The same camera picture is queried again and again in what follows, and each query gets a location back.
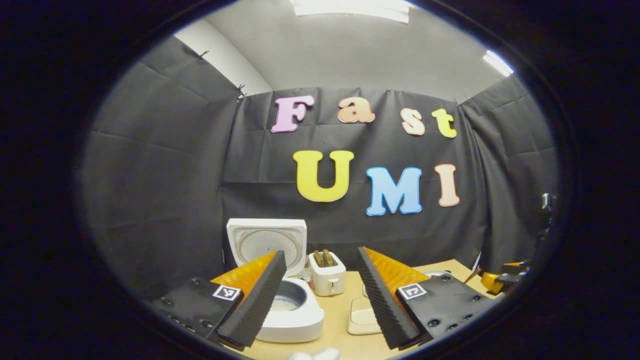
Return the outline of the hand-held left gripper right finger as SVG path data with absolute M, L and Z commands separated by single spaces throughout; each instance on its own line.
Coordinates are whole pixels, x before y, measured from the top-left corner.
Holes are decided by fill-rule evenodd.
M 427 276 L 366 247 L 358 248 L 358 272 L 389 349 L 442 337 L 496 304 L 449 272 Z

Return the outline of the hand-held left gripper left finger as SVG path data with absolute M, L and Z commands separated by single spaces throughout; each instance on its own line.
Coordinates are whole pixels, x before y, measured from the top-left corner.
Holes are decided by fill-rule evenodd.
M 286 269 L 284 252 L 272 251 L 212 280 L 192 278 L 151 305 L 185 330 L 242 351 L 261 330 Z

